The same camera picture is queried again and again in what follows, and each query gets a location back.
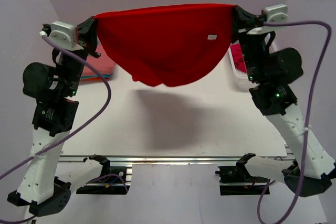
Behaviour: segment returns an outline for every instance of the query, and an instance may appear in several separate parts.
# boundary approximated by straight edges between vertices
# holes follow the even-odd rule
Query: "black bracket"
[[[111,166],[106,174],[118,174],[124,181],[126,181],[127,167],[126,166]],[[95,195],[125,195],[127,194],[123,186],[106,186],[115,180],[115,177],[103,178],[95,182],[96,186],[83,186],[76,191],[76,194],[95,194]]]
[[[104,156],[101,156],[101,155],[92,155],[90,156],[89,158],[84,158],[84,162],[87,160],[87,159],[90,159],[90,160],[94,160],[94,161],[97,161],[99,162],[99,164],[101,164],[103,166],[102,170],[101,170],[101,174],[100,176],[104,176],[106,174],[109,174],[110,172],[110,160]]]
[[[300,197],[309,197],[324,193],[332,185],[331,179],[335,170],[336,168],[329,175],[322,174],[321,179],[309,178],[305,176],[303,178]],[[293,164],[288,169],[284,169],[282,173],[285,176],[285,184],[293,193],[295,193],[298,188],[300,176],[300,168],[298,163],[294,161]]]
[[[220,176],[221,183],[248,182],[251,179],[251,175],[245,165],[254,156],[256,156],[254,153],[245,154],[237,161],[236,166],[219,166],[219,171],[217,170],[215,174]]]
[[[100,57],[100,54],[96,52],[98,45],[97,26],[98,20],[94,19],[93,16],[77,26],[79,44],[84,47],[89,55],[92,55],[95,58]]]
[[[21,199],[21,195],[17,191],[8,194],[7,201],[17,207],[29,205],[29,212],[37,217],[53,215],[61,212],[69,203],[71,196],[70,186],[71,183],[64,183],[55,177],[54,194],[41,204],[38,205],[35,201],[31,203],[26,202]]]
[[[263,23],[265,21],[267,21],[267,15],[254,15],[245,11],[240,6],[236,5],[236,7],[233,8],[233,27],[231,43],[234,43],[238,40],[241,29],[249,31],[253,28],[263,26]]]
[[[79,102],[67,99],[61,99],[54,104],[37,103],[33,117],[34,129],[41,127],[49,131],[50,136],[70,131],[78,104]]]

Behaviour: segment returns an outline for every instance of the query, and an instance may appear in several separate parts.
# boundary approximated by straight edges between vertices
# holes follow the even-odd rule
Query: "pink fabric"
[[[241,52],[240,44],[233,44],[230,46],[230,49],[235,67],[240,71],[246,73],[246,66],[243,58],[243,53]]]
[[[102,45],[97,46],[96,52],[101,53],[101,56],[98,59],[88,56],[87,62],[93,65],[102,74],[112,74],[116,63],[107,56]],[[82,76],[96,76],[96,74],[88,67],[84,67]]]

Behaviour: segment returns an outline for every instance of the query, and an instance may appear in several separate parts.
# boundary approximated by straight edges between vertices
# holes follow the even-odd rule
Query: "red fabric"
[[[234,5],[188,4],[98,14],[107,55],[149,86],[185,85],[207,75],[230,46]]]
[[[240,71],[246,73],[246,66],[243,58],[243,53],[241,52],[240,44],[234,44],[230,46],[230,49],[235,67]]]

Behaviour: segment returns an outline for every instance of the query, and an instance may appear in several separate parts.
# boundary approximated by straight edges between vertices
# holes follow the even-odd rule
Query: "robotic manipulator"
[[[308,131],[306,169],[300,196],[321,194],[336,177],[336,163],[313,132],[305,129],[297,98],[288,86],[303,75],[301,56],[293,48],[270,54],[269,47],[276,28],[263,26],[264,22],[286,21],[287,7],[267,7],[258,16],[239,6],[233,12],[232,43],[239,40],[248,78],[258,84],[249,90],[254,104],[280,132],[296,161],[278,161],[248,153],[236,163],[230,174],[219,167],[221,182],[234,183],[263,177],[282,182],[295,192],[300,175],[303,133]],[[78,26],[54,22],[45,24],[43,31],[54,43],[86,60],[88,55],[100,56],[95,52],[97,23],[93,17]],[[83,65],[56,49],[52,58],[54,67],[35,62],[28,65],[23,74],[24,94],[37,101],[31,156],[69,134],[79,104],[67,97],[76,95]],[[37,217],[56,214],[65,208],[77,189],[94,178],[110,173],[110,161],[93,155],[84,160],[80,169],[55,177],[62,146],[60,144],[35,155],[19,188],[8,195],[9,202],[15,206],[29,205],[29,212]]]

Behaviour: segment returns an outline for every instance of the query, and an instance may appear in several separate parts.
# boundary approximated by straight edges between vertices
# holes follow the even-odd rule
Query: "white label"
[[[52,84],[50,85],[51,90],[54,90],[57,87],[58,81],[53,81]]]
[[[208,40],[215,40],[217,39],[217,35],[216,34],[209,34],[208,35]]]

